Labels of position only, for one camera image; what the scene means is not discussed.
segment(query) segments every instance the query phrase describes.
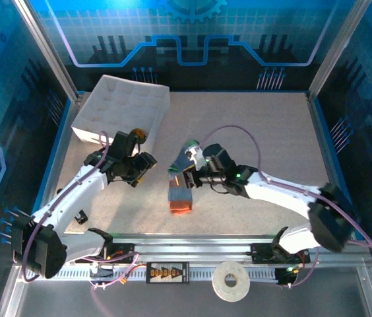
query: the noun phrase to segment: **gray floor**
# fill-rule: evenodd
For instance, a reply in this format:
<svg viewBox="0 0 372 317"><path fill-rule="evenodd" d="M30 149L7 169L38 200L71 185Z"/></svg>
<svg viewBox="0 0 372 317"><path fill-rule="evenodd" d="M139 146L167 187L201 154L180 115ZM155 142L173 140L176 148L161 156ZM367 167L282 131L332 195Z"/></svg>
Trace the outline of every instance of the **gray floor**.
<svg viewBox="0 0 372 317"><path fill-rule="evenodd" d="M252 283L248 295L233 303L219 299L211 282L128 282L96 291L88 282L39 281L27 287L18 317L369 316L356 272L343 269L318 269L304 285L292 290Z"/></svg>
<svg viewBox="0 0 372 317"><path fill-rule="evenodd" d="M188 139L201 140L226 124L247 128L257 138L263 170L285 180L323 185L327 180L311 116L303 93L173 92L170 111L159 130L153 155L158 164L135 189L113 183L92 202L90 220L73 222L68 232L98 227L110 233L275 234L304 219L263 201L218 195L209 188L193 191L193 211L173 216L168 206L169 165ZM210 138L220 143L238 164L256 166L250 138L228 128ZM99 146L80 142L72 135L58 188L76 174L86 156Z"/></svg>

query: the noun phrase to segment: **tape roll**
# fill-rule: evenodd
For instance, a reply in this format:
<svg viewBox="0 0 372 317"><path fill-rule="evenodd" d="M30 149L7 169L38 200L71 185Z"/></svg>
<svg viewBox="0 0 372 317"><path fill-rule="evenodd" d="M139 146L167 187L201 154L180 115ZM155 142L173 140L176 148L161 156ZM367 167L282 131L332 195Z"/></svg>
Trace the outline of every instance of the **tape roll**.
<svg viewBox="0 0 372 317"><path fill-rule="evenodd" d="M226 276L233 275L236 284L230 287L226 284ZM222 300L237 302L247 295L251 286L251 279L245 268L233 261L221 263L212 276L212 287Z"/></svg>

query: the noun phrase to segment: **glass panel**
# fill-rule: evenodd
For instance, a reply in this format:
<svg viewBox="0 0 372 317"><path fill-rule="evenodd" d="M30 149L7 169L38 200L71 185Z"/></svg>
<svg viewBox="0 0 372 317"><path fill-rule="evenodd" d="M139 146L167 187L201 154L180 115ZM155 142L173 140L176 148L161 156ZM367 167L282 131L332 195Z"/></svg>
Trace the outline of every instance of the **glass panel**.
<svg viewBox="0 0 372 317"><path fill-rule="evenodd" d="M11 214L32 211L67 96L11 1L0 1L0 297L12 265Z"/></svg>
<svg viewBox="0 0 372 317"><path fill-rule="evenodd" d="M307 90L353 1L31 3L79 90L102 74L172 90Z"/></svg>
<svg viewBox="0 0 372 317"><path fill-rule="evenodd" d="M319 102L348 191L372 238L372 3Z"/></svg>

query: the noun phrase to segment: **beige table surface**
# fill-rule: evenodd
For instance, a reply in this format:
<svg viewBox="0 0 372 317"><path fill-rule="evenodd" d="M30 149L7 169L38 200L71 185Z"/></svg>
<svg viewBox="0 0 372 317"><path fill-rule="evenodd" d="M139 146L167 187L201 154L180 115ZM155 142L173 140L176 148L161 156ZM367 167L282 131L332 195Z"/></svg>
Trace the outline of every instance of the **beige table surface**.
<svg viewBox="0 0 372 317"><path fill-rule="evenodd" d="M200 141L226 124L248 129L260 144L262 170L307 185L321 186L326 170L303 93L172 92L170 110L162 121L152 155L158 164L136 188L110 184L92 202L90 220L72 222L67 232L96 227L109 233L276 234L305 219L287 209L253 199L219 195L210 188L193 190L193 211L173 216L168 207L167 169L188 139ZM236 164L257 165L257 152L242 131L227 128L208 140L220 143ZM64 187L87 155L99 146L71 142L59 177Z"/></svg>

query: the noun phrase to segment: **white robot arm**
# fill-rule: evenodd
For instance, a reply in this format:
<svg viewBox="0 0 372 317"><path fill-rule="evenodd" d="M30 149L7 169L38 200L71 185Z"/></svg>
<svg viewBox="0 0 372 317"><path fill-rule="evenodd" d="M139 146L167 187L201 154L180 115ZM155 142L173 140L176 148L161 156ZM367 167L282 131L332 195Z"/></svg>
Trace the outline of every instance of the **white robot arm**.
<svg viewBox="0 0 372 317"><path fill-rule="evenodd" d="M11 237L14 262L22 263L24 253L28 252L27 268L51 278L66 262L110 256L113 242L110 234L95 228L82 234L68 235L65 231L73 218L80 224L88 220L92 199L116 177L136 187L146 171L156 164L148 153L132 155L135 146L145 139L145 134L138 129L128 135L117 132L105 158L103 150L90 154L73 180L47 205L30 217L24 214L16 217ZM39 231L26 250L28 239L37 226L40 226Z"/></svg>
<svg viewBox="0 0 372 317"><path fill-rule="evenodd" d="M195 164L177 176L180 186L199 188L204 184L221 185L229 194L269 201L308 220L298 227L283 228L276 235L272 249L280 262L317 246L341 252L350 238L352 225L316 198L323 196L332 200L357 221L357 213L336 186L326 184L318 188L295 184L269 176L252 166L236 165L219 144L210 145L205 150L194 146L187 149L186 154Z"/></svg>

